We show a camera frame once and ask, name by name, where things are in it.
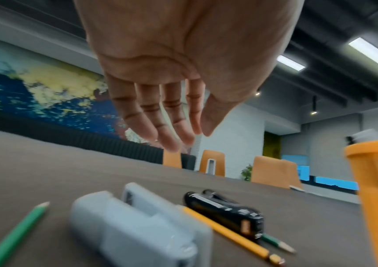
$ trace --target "world map mural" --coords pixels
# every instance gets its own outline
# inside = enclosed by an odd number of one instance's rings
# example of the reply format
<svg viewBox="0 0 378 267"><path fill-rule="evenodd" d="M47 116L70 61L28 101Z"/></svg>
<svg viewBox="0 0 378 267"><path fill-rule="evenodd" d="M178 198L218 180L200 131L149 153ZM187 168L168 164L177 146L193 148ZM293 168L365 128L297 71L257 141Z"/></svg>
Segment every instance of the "world map mural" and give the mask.
<svg viewBox="0 0 378 267"><path fill-rule="evenodd" d="M127 127L102 75L1 41L0 110L162 148Z"/></svg>

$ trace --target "recessed light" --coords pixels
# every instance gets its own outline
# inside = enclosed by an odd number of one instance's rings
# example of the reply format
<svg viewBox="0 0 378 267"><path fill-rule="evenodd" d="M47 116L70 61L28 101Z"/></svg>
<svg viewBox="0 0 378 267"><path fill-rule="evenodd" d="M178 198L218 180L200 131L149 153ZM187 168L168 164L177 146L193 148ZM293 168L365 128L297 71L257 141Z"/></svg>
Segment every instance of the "recessed light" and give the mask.
<svg viewBox="0 0 378 267"><path fill-rule="evenodd" d="M286 58L286 57L283 56L283 55L279 55L279 56L277 57L277 61L280 62L280 63L282 63L282 64L284 64L284 65L287 65L287 66L289 66L290 68L293 68L293 69L295 69L295 70L297 70L297 71L300 71L300 70L306 68L306 67L303 66L302 64L299 64L299 63L297 63L297 62L295 62L295 61L293 61L293 60L291 60L291 59L289 59L289 58Z"/></svg>
<svg viewBox="0 0 378 267"><path fill-rule="evenodd" d="M359 37L349 43L351 47L378 63L378 48Z"/></svg>

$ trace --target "black ceiling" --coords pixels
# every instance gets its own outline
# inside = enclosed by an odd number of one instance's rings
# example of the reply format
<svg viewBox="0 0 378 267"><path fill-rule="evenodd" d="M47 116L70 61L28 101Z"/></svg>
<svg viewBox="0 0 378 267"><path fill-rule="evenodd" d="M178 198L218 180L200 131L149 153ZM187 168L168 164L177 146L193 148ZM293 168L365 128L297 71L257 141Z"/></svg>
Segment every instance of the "black ceiling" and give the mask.
<svg viewBox="0 0 378 267"><path fill-rule="evenodd" d="M72 0L0 0L0 6L85 38ZM269 79L342 107L363 99L376 102L378 74L342 51L364 35L378 40L378 0L306 0L284 55L307 67L298 73L277 67Z"/></svg>

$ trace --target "conference table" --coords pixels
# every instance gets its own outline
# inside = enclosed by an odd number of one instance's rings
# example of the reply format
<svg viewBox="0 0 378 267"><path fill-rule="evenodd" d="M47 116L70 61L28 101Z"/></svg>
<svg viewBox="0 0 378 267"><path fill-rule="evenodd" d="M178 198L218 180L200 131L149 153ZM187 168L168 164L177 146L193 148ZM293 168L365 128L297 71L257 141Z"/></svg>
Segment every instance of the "conference table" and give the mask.
<svg viewBox="0 0 378 267"><path fill-rule="evenodd" d="M70 207L92 192L107 190L120 197L130 182L175 204L182 204L188 191L213 189L260 210L265 231L297 250L292 255L263 245L285 258L288 267L375 266L359 205L0 132L0 240L33 206L51 202L6 266L108 266L71 234ZM270 264L214 233L212 266Z"/></svg>

